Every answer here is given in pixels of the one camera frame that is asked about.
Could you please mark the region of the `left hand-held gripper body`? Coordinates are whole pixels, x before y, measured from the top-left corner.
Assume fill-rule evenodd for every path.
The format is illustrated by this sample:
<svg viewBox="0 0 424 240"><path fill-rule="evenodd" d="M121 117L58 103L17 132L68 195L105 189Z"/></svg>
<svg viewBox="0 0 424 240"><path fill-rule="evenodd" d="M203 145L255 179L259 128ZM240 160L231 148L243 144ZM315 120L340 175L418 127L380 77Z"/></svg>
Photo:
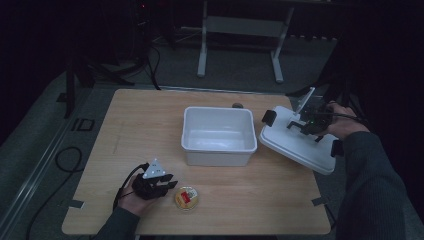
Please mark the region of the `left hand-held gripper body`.
<svg viewBox="0 0 424 240"><path fill-rule="evenodd" d="M143 200L151 200L164 197L167 194L167 187L160 185L166 175L157 159L151 163L141 166L143 173L138 174L132 183L134 193Z"/></svg>

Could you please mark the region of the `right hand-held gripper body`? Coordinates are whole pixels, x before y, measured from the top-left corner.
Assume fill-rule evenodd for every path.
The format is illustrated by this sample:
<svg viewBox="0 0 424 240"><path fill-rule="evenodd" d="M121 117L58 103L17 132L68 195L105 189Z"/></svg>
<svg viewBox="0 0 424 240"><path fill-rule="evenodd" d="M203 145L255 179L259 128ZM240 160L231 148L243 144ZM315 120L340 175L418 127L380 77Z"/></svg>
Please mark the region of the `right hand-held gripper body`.
<svg viewBox="0 0 424 240"><path fill-rule="evenodd" d="M327 109L327 103L322 97L315 96L314 91L314 87L309 88L295 111L299 116L300 132L305 135L322 133L332 123L332 112Z"/></svg>

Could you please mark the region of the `white tub lid black latches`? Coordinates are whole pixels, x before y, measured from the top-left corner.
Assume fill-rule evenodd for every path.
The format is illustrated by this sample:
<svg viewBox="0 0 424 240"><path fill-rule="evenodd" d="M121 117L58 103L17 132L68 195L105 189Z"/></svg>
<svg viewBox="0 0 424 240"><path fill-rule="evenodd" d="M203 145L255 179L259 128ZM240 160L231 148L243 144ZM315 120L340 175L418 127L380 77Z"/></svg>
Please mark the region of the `white tub lid black latches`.
<svg viewBox="0 0 424 240"><path fill-rule="evenodd" d="M300 116L282 106L267 110L262 122L259 141L263 145L320 174L329 175L335 170L336 159L331 156L334 136L326 135L317 141L317 136L303 134L298 126L289 127L291 122L301 125Z"/></svg>

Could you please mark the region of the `round yellow red-label food pack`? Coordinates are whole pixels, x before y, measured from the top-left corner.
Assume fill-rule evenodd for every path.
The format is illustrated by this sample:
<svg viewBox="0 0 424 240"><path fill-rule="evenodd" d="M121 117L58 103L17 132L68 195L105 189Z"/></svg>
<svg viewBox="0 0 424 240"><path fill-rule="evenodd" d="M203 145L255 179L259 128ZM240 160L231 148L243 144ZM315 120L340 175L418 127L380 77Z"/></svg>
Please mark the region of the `round yellow red-label food pack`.
<svg viewBox="0 0 424 240"><path fill-rule="evenodd" d="M180 187L175 193L174 200L179 209L188 211L199 203L199 194L193 187Z"/></svg>

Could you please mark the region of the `white plastic tub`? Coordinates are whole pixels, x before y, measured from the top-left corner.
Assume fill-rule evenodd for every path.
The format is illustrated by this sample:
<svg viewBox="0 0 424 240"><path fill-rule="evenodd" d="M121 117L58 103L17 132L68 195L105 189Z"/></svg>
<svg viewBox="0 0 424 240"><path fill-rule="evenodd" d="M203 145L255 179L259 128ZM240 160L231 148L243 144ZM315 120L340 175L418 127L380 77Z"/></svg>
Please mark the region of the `white plastic tub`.
<svg viewBox="0 0 424 240"><path fill-rule="evenodd" d="M246 166L257 150L253 114L243 108L187 107L181 146L188 165Z"/></svg>

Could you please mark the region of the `person's left hand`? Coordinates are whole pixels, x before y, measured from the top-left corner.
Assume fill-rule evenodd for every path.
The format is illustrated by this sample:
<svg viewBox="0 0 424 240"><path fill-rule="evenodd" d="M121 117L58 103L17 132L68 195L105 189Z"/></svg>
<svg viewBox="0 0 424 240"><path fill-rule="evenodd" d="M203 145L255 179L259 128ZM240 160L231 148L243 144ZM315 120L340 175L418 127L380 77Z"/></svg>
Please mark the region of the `person's left hand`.
<svg viewBox="0 0 424 240"><path fill-rule="evenodd" d="M141 217L143 213L156 202L155 199L144 200L137 196L131 186L122 190L117 206Z"/></svg>

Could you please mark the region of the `person's right hand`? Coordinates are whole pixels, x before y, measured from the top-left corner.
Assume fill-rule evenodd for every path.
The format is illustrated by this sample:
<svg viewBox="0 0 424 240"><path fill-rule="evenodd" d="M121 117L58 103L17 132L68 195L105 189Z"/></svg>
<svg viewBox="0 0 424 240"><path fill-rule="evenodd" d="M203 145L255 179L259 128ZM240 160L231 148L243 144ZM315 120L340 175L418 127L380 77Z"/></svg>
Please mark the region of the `person's right hand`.
<svg viewBox="0 0 424 240"><path fill-rule="evenodd" d="M368 132L369 129L362 123L354 120L356 114L350 107L344 107L337 102L329 102L327 107L336 113L333 122L328 126L326 133L344 140L349 135L356 132Z"/></svg>

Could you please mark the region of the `black floor stand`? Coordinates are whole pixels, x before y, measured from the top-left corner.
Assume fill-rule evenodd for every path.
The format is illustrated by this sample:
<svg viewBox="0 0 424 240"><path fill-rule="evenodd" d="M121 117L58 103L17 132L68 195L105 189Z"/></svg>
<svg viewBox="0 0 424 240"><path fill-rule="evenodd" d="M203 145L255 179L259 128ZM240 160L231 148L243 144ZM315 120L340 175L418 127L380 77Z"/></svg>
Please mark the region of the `black floor stand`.
<svg viewBox="0 0 424 240"><path fill-rule="evenodd" d="M306 87L288 93L290 97L301 97L309 92L311 87L327 86L322 101L329 104L333 100L342 99L342 105L348 106L353 88L353 74L348 43L340 38L333 48L318 79Z"/></svg>

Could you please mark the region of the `black tripod stand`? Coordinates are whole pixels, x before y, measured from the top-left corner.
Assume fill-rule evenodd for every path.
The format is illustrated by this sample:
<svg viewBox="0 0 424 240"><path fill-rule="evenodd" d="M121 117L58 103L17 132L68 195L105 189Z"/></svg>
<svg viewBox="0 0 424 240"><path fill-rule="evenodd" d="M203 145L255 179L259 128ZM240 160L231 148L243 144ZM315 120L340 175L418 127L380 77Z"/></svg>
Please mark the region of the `black tripod stand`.
<svg viewBox="0 0 424 240"><path fill-rule="evenodd" d="M124 80L119 76L121 70L118 72L108 70L102 64L95 62L87 56L70 56L66 60L65 92L61 93L58 97L59 102L66 104L65 119L68 119L76 108L75 79L78 79L84 88L92 88L95 84L92 69L100 73L106 80L120 85L133 86L132 82Z"/></svg>

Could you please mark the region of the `white metal stand frame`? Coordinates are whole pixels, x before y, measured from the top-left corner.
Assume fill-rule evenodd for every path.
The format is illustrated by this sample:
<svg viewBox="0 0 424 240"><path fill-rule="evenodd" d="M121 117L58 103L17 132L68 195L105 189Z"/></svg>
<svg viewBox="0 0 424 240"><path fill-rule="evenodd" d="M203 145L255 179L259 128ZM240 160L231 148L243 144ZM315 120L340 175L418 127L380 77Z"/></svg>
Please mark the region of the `white metal stand frame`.
<svg viewBox="0 0 424 240"><path fill-rule="evenodd" d="M201 48L197 67L197 76L204 77L207 64L207 34L225 33L248 36L261 36L277 38L278 44L270 52L271 63L273 66L274 77L277 83L284 81L282 68L280 64L280 53L283 43L287 36L289 25L295 8L289 7L285 18L282 21L254 20L235 17L222 17L208 14L208 0L203 0L202 9L202 28L201 28Z"/></svg>

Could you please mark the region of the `metal floor rail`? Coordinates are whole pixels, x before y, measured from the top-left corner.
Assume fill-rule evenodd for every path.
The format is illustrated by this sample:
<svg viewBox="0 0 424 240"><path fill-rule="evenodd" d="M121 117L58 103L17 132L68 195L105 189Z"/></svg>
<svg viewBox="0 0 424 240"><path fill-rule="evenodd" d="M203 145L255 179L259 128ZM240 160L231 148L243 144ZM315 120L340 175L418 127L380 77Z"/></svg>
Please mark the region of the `metal floor rail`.
<svg viewBox="0 0 424 240"><path fill-rule="evenodd" d="M61 146L67 132L71 129L71 125L77 119L82 106L85 104L91 92L91 89L83 89L77 95L74 109L71 111L69 117L63 120L53 139L44 150L43 155L33 167L31 173L27 175L17 195L13 199L12 204L0 218L0 240L7 240L12 233L49 168L54 155Z"/></svg>

